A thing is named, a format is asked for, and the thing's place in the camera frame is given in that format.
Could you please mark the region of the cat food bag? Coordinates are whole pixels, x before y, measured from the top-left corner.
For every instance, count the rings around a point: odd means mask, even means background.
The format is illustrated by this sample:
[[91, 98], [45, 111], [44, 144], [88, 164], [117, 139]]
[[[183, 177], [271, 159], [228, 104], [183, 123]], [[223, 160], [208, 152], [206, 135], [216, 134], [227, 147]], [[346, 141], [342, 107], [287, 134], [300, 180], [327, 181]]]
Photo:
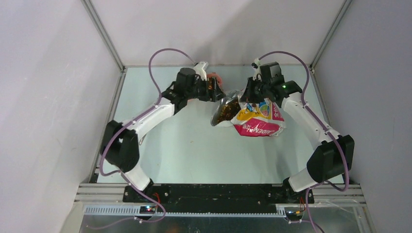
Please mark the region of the cat food bag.
[[260, 103], [240, 101], [240, 91], [231, 91], [220, 100], [211, 118], [211, 125], [231, 127], [241, 136], [278, 136], [286, 128], [285, 119], [276, 103], [264, 99]]

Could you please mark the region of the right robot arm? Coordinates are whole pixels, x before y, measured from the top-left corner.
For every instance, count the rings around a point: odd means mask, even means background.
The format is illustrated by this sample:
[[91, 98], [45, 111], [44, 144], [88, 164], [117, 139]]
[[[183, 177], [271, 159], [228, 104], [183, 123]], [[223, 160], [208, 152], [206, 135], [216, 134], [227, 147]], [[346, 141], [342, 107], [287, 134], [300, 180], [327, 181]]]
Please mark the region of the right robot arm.
[[339, 175], [348, 177], [352, 166], [354, 139], [343, 136], [321, 120], [304, 99], [304, 92], [294, 81], [285, 81], [277, 62], [252, 63], [255, 73], [248, 78], [241, 101], [259, 103], [271, 100], [282, 108], [303, 130], [314, 152], [306, 168], [286, 179], [282, 195], [285, 201], [295, 203], [302, 197], [302, 190], [326, 182]]

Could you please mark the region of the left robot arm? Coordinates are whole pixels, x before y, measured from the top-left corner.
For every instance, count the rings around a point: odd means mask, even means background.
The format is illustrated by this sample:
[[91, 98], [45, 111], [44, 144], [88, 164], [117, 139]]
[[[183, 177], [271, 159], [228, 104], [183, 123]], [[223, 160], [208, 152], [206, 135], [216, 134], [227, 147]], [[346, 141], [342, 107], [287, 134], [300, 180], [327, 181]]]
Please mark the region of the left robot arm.
[[184, 67], [158, 100], [131, 120], [107, 123], [100, 148], [101, 162], [115, 166], [126, 182], [135, 188], [141, 202], [153, 198], [152, 179], [140, 165], [139, 142], [155, 126], [176, 115], [190, 100], [217, 102], [225, 96], [215, 74], [203, 68]]

